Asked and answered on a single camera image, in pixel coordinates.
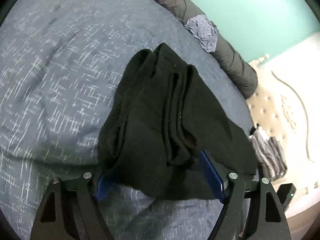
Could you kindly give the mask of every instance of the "rolled gray bedding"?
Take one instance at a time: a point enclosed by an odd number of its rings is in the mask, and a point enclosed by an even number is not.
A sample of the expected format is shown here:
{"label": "rolled gray bedding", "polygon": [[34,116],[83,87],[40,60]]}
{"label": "rolled gray bedding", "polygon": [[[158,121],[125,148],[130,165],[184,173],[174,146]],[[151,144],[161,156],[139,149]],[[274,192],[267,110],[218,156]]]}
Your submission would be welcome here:
{"label": "rolled gray bedding", "polygon": [[[198,15],[205,15],[199,7],[190,0],[155,0],[170,11],[177,19],[186,25],[188,20]],[[245,99],[253,95],[258,85],[257,74],[240,54],[219,33],[217,26],[211,22],[217,33],[215,50],[210,54],[218,61],[220,67],[229,76]]]}

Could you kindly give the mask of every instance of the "gray-blue bedspread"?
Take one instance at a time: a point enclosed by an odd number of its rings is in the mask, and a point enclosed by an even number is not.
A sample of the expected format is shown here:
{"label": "gray-blue bedspread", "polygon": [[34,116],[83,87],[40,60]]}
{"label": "gray-blue bedspread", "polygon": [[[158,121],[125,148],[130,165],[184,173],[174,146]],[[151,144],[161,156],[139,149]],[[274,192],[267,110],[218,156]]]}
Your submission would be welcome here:
{"label": "gray-blue bedspread", "polygon": [[[217,61],[153,0],[18,0],[0,28],[0,207],[21,237],[50,180],[97,163],[126,64],[167,43],[248,134],[245,100]],[[160,201],[115,186],[100,209],[116,239],[206,239],[217,200]]]}

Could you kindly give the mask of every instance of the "silver bolt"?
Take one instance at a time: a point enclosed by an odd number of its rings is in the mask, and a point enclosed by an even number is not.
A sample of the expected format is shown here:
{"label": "silver bolt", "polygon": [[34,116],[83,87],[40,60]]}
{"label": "silver bolt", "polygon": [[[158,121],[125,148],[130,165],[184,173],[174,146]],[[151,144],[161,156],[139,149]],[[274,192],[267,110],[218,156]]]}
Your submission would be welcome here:
{"label": "silver bolt", "polygon": [[232,179],[236,179],[236,178],[238,178],[238,175],[236,173],[232,172],[229,174],[229,177]]}
{"label": "silver bolt", "polygon": [[53,179],[51,180],[51,182],[52,182],[53,184],[57,184],[57,183],[59,182],[59,178],[58,178],[58,177],[55,177],[55,178],[53,178]]}
{"label": "silver bolt", "polygon": [[269,183],[269,180],[267,178],[262,178],[261,181],[264,183],[264,184],[268,184]]}
{"label": "silver bolt", "polygon": [[83,174],[83,177],[84,177],[85,179],[90,179],[91,176],[92,176],[91,172],[86,172],[85,174]]}

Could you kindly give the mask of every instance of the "folded black clothing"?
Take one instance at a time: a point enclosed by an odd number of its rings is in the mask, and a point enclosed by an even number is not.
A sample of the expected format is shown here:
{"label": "folded black clothing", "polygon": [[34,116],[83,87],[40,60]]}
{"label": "folded black clothing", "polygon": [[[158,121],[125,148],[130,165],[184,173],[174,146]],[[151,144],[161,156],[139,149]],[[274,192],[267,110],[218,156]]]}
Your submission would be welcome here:
{"label": "folded black clothing", "polygon": [[200,150],[239,174],[254,175],[258,165],[196,68],[165,43],[128,63],[98,149],[110,179],[161,199],[214,198],[198,166]]}

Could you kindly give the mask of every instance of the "green wall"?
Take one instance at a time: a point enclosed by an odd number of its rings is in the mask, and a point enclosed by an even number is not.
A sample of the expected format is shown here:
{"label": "green wall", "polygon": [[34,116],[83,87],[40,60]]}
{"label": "green wall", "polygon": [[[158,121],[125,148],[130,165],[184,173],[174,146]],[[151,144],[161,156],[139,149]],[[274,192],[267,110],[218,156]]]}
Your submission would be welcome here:
{"label": "green wall", "polygon": [[247,62],[270,58],[320,31],[304,0],[191,0]]}

